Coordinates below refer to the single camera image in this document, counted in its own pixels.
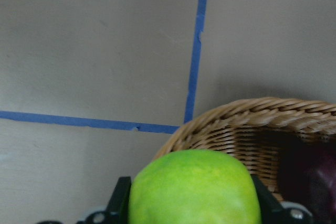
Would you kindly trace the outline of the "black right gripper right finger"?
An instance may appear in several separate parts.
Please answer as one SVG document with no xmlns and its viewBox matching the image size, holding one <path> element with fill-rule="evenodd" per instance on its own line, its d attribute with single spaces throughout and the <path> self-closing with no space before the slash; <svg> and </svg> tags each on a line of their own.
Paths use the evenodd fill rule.
<svg viewBox="0 0 336 224">
<path fill-rule="evenodd" d="M 261 210 L 262 223 L 276 224 L 282 223 L 284 209 L 280 202 L 273 196 L 268 188 L 262 183 L 257 175 L 252 175 L 252 180 L 256 188 L 258 202 Z"/>
</svg>

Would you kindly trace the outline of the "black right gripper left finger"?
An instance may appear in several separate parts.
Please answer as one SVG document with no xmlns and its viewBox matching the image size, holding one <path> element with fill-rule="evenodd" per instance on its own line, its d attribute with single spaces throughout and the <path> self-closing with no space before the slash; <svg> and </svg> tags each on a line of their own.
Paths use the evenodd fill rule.
<svg viewBox="0 0 336 224">
<path fill-rule="evenodd" d="M 119 177 L 106 207 L 107 223 L 128 223 L 130 189 L 131 177 Z"/>
</svg>

